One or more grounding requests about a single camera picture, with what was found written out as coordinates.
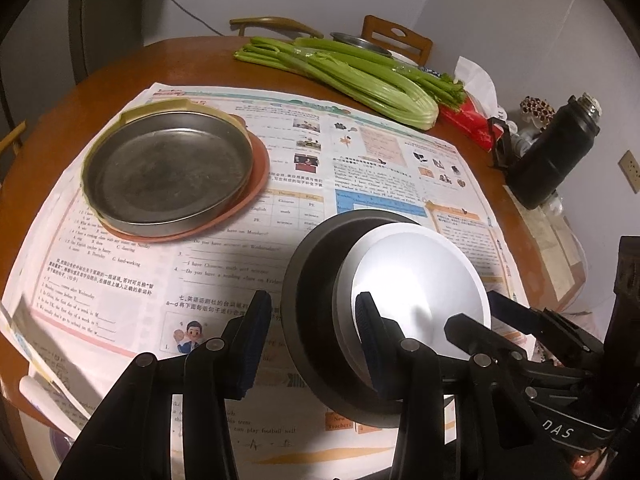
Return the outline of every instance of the cartoon boy illustration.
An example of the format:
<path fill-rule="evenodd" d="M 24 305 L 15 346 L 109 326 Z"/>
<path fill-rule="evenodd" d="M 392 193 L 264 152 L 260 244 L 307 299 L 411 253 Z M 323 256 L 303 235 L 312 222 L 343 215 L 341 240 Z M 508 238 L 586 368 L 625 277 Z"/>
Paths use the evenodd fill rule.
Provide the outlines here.
<path fill-rule="evenodd" d="M 186 343 L 180 344 L 185 338 L 188 339 Z M 183 332 L 178 329 L 174 332 L 175 342 L 178 343 L 178 352 L 183 354 L 188 354 L 191 352 L 196 346 L 200 344 L 200 339 L 202 338 L 202 325 L 197 321 L 190 321 L 187 323 L 187 332 Z"/>

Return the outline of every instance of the metal bowl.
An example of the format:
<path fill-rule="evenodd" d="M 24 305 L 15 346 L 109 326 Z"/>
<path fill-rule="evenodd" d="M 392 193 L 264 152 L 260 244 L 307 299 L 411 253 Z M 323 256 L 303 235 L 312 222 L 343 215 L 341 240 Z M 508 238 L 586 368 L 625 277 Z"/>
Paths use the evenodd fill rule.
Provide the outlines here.
<path fill-rule="evenodd" d="M 251 143 L 214 115 L 172 110 L 125 123 L 99 140 L 84 162 L 89 205 L 114 229 L 159 237 L 215 218 L 242 191 Z"/>
<path fill-rule="evenodd" d="M 360 48 L 364 48 L 366 50 L 370 50 L 372 52 L 382 54 L 382 56 L 385 56 L 385 57 L 393 57 L 391 55 L 391 52 L 389 52 L 386 48 L 382 48 L 381 46 L 378 46 L 375 43 L 371 43 L 370 41 L 363 40 L 362 38 L 352 36 L 351 34 L 344 34 L 343 32 L 332 32 L 331 37 L 334 38 L 334 41 L 339 41 L 340 43 L 359 46 Z"/>
<path fill-rule="evenodd" d="M 335 412 L 377 428 L 396 428 L 402 403 L 381 399 L 347 362 L 335 333 L 332 298 L 340 266 L 354 244 L 372 229 L 393 222 L 415 223 L 371 209 L 322 222 L 294 252 L 280 300 L 287 349 L 305 383 Z"/>

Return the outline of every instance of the white tissue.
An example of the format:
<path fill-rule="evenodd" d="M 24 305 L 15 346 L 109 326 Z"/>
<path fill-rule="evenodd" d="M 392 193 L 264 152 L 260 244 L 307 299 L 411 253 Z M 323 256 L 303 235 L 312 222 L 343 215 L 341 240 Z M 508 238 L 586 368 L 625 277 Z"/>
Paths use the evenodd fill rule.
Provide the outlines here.
<path fill-rule="evenodd" d="M 465 91 L 469 94 L 476 111 L 487 119 L 489 117 L 500 118 L 502 114 L 498 106 L 494 82 L 481 66 L 460 56 L 454 75 L 456 79 L 465 83 Z"/>

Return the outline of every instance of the red package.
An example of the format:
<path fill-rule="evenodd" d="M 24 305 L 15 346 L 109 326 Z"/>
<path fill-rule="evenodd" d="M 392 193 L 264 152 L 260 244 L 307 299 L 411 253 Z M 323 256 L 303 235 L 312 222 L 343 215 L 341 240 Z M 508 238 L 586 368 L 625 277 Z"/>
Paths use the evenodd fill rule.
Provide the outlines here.
<path fill-rule="evenodd" d="M 457 126 L 467 137 L 488 152 L 494 145 L 484 115 L 476 111 L 474 104 L 469 97 L 460 107 L 459 112 L 454 112 L 451 108 L 440 105 L 440 117 L 445 121 Z M 495 139 L 500 139 L 502 130 L 494 125 Z"/>

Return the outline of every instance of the wooden chair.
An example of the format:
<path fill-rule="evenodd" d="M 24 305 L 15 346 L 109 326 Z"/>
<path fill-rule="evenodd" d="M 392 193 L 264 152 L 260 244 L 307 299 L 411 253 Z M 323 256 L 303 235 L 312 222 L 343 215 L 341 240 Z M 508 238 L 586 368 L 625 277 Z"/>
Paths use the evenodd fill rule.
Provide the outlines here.
<path fill-rule="evenodd" d="M 390 38 L 393 41 L 387 42 L 380 40 L 379 38 L 374 38 L 374 34 Z M 402 54 L 412 61 L 415 61 L 418 66 L 424 66 L 429 58 L 431 47 L 433 46 L 433 41 L 417 34 L 410 28 L 403 27 L 402 25 L 398 25 L 394 22 L 382 20 L 381 18 L 371 15 L 364 17 L 364 22 L 362 23 L 362 34 L 360 37 L 363 40 L 375 43 L 382 48 Z M 403 48 L 402 46 L 399 46 L 398 43 L 409 46 L 412 49 L 409 50 L 407 48 Z"/>
<path fill-rule="evenodd" d="M 14 155 L 20 153 L 20 149 L 22 148 L 22 141 L 20 140 L 20 136 L 27 129 L 27 121 L 23 121 L 18 124 L 11 132 L 9 132 L 4 138 L 0 139 L 0 155 L 4 153 L 4 150 L 7 150 L 9 146 L 14 149 Z"/>
<path fill-rule="evenodd" d="M 291 20 L 290 18 L 281 18 L 279 16 L 261 16 L 258 18 L 234 18 L 229 20 L 231 27 L 238 27 L 238 36 L 244 36 L 244 30 L 247 27 L 262 27 L 276 30 L 290 30 L 292 32 L 302 32 L 308 34 L 312 38 L 324 38 L 324 34 L 304 23 Z"/>

